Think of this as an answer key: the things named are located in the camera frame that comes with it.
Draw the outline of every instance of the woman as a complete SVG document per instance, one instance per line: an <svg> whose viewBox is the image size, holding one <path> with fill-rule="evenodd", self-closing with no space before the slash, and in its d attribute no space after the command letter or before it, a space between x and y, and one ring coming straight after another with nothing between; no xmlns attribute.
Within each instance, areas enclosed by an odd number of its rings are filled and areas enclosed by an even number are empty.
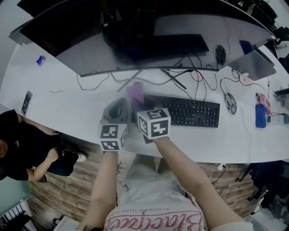
<svg viewBox="0 0 289 231"><path fill-rule="evenodd" d="M163 156L158 172L153 157L138 154L116 208L118 154L104 153L89 209L77 230L253 231L220 198L205 173L169 139L154 143Z"/></svg>
<svg viewBox="0 0 289 231"><path fill-rule="evenodd" d="M61 145L58 132L18 115L0 115L0 168L15 180L40 180L45 173L69 176L86 156Z"/></svg>

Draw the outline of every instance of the black shirt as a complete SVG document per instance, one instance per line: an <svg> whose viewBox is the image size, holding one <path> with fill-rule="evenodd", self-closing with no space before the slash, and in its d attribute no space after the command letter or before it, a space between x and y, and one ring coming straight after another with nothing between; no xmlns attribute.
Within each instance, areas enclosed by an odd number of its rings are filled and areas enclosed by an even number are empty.
<svg viewBox="0 0 289 231"><path fill-rule="evenodd" d="M0 115L0 139L8 144L6 155L0 158L0 167L15 180L28 180L26 169L42 163L54 147L51 136L33 125L19 123L15 110Z"/></svg>

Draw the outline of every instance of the smartphone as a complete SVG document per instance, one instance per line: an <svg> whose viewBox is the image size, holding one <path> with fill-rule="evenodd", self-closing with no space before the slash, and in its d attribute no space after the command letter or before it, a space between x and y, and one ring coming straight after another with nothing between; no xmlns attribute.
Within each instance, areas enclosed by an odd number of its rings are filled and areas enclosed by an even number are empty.
<svg viewBox="0 0 289 231"><path fill-rule="evenodd" d="M32 93L30 91L27 91L25 99L24 99L24 103L23 103L22 109L21 109L21 113L23 116L26 115L29 103L31 101L31 97L32 97Z"/></svg>

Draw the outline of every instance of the computer mouse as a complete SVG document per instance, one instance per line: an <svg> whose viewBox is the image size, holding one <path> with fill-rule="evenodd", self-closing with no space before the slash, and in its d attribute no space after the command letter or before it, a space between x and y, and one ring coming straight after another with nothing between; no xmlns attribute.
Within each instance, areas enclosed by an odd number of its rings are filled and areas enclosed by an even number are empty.
<svg viewBox="0 0 289 231"><path fill-rule="evenodd" d="M226 61L226 51L221 45L218 45L216 48L216 59L221 65L223 65Z"/></svg>
<svg viewBox="0 0 289 231"><path fill-rule="evenodd" d="M225 96L225 102L227 104L228 111L235 115L237 112L237 102L235 101L232 94L227 93Z"/></svg>

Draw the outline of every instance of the wooden floor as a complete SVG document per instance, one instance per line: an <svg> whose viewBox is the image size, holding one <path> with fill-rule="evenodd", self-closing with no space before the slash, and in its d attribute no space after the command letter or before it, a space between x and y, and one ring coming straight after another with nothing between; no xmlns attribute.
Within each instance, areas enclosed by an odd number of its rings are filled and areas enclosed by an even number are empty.
<svg viewBox="0 0 289 231"><path fill-rule="evenodd" d="M56 176L47 173L47 183L31 182L32 197L28 200L33 213L33 223L39 231L53 230L53 218L66 215L77 221L84 216L91 194L91 188L98 171L102 158L102 151L96 144L88 143L73 137L65 136L64 143L69 146L72 142L74 147L83 150L89 155L87 161L77 163L69 177ZM134 160L134 155L119 154L122 169L117 176L117 189L120 191L123 179ZM221 174L216 164L202 164L199 166L205 171L211 182ZM249 202L248 197L256 191L250 176L242 182L235 182L247 168L246 165L226 165L225 174L214 184L219 195L241 217L251 213L257 204L256 200Z"/></svg>

